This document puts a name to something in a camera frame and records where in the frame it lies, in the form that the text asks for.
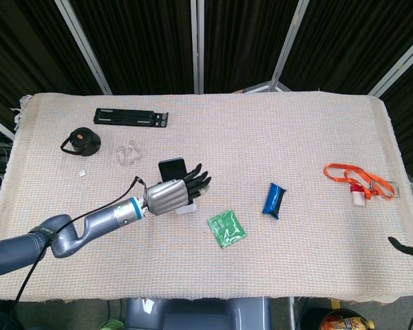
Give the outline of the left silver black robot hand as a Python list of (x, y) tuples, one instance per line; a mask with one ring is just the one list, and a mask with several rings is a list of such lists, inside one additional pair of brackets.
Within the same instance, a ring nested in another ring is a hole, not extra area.
[(201, 170), (202, 164), (199, 163), (182, 179), (172, 179), (146, 188), (141, 208), (159, 216), (189, 205), (209, 189), (211, 176), (208, 171), (200, 173)]

